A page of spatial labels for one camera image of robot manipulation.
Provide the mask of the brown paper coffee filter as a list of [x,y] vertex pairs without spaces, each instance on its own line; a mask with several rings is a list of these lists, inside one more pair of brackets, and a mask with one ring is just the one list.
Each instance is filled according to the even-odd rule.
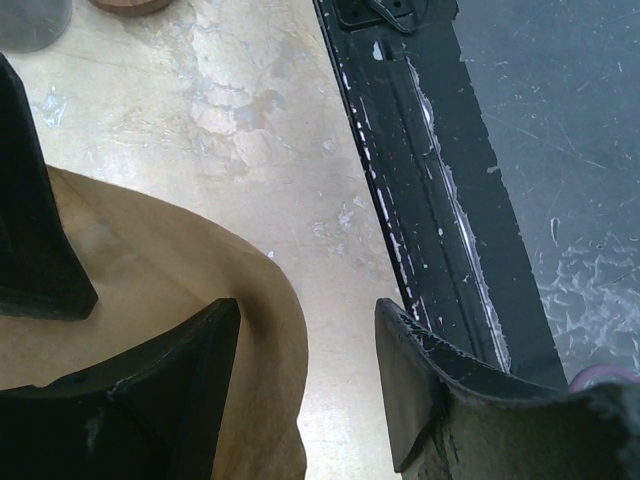
[[304,314],[253,245],[157,198],[48,169],[64,231],[99,300],[85,320],[1,320],[1,385],[44,386],[179,325],[219,298],[241,322],[213,463],[216,479],[301,479]]

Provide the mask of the clear glass carafe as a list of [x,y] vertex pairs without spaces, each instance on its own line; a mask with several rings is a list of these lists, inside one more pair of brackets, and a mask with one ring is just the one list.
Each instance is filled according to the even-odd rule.
[[1,51],[29,53],[55,42],[72,15],[71,0],[1,0]]

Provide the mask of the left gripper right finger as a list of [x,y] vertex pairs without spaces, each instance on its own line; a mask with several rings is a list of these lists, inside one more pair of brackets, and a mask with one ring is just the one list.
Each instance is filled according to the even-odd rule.
[[639,386],[558,391],[477,360],[377,301],[393,468],[404,479],[636,479]]

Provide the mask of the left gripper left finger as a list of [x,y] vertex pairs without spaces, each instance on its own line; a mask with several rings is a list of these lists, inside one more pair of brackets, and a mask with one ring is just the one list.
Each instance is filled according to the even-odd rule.
[[1,393],[4,479],[208,479],[240,326],[218,299],[45,386]]

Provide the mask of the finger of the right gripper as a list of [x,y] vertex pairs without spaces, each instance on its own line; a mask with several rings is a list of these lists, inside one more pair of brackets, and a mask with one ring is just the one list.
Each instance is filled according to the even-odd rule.
[[84,320],[98,295],[59,217],[23,82],[1,58],[1,313]]

